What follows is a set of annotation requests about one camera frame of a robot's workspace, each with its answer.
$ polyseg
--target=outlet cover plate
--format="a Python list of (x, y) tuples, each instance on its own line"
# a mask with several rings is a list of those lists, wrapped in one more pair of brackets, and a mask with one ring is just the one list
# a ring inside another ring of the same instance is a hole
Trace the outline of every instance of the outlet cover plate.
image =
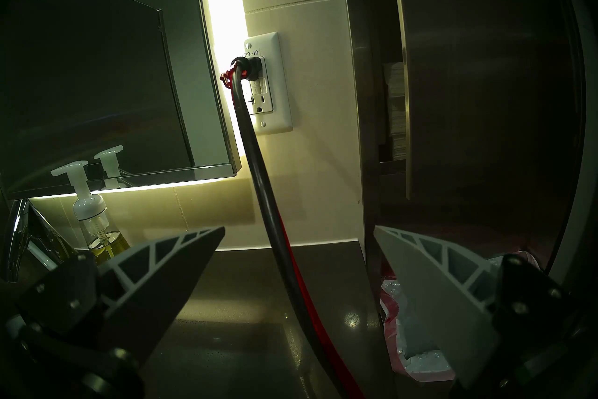
[[(246, 58), (262, 58), (262, 73), (266, 79), (266, 88), (271, 98), (272, 110), (251, 114), (256, 135), (290, 132), (293, 129), (289, 97), (286, 92), (285, 69), (282, 65), (281, 45), (278, 32), (265, 33), (245, 40)], [(258, 95), (252, 94), (247, 81), (243, 81), (245, 100)]]

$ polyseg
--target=screw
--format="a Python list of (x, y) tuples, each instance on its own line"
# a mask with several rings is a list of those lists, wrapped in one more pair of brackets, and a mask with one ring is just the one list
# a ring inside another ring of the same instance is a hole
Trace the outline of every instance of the screw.
[(121, 348), (114, 348), (110, 354), (117, 359), (125, 359), (128, 357), (128, 352)]
[(527, 305), (522, 302), (515, 302), (511, 305), (511, 307), (513, 308), (513, 312), (515, 312), (517, 315), (523, 315), (529, 312)]

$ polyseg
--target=pump dispenser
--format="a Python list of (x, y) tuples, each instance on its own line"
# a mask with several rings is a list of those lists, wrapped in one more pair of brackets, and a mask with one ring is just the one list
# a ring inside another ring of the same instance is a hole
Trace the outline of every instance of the pump dispenser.
[(84, 234), (87, 232), (88, 235), (91, 235), (92, 239), (88, 240), (87, 246), (95, 254), (96, 262), (100, 264), (130, 246), (114, 227), (114, 223), (111, 223), (102, 196), (92, 194), (89, 190), (85, 174), (85, 166), (88, 164), (87, 161), (75, 161), (58, 167), (50, 173), (55, 177), (63, 173), (67, 174), (69, 182), (77, 193), (73, 212), (79, 223), (82, 224), (81, 229)]
[(126, 185), (120, 183), (115, 177), (120, 177), (120, 170), (118, 170), (118, 159), (117, 153), (123, 150), (123, 146), (112, 147), (105, 149), (104, 151), (98, 152), (93, 158), (100, 159), (104, 172), (106, 172), (107, 178), (104, 179), (106, 186), (103, 190), (116, 190), (117, 188), (123, 188)]

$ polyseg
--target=wall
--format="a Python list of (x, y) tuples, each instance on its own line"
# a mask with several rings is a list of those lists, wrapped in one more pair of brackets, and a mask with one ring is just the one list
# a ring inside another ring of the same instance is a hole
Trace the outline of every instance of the wall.
[[(243, 6), (249, 36), (277, 31), (281, 39), (294, 129), (259, 141), (289, 239), (293, 244), (358, 239), (363, 246), (346, 2), (243, 0)], [(221, 249), (268, 245), (244, 157), (235, 178), (103, 196), (131, 243), (225, 225)], [(38, 198), (33, 203), (65, 238), (74, 240), (78, 227), (73, 201), (70, 196)]]

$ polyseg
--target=gfci outlet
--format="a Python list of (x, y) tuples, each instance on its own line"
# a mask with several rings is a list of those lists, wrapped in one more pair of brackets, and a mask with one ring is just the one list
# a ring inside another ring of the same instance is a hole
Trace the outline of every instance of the gfci outlet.
[(243, 94), (257, 135), (293, 129), (278, 32), (245, 40), (245, 57), (259, 57), (262, 70), (255, 81), (243, 81)]

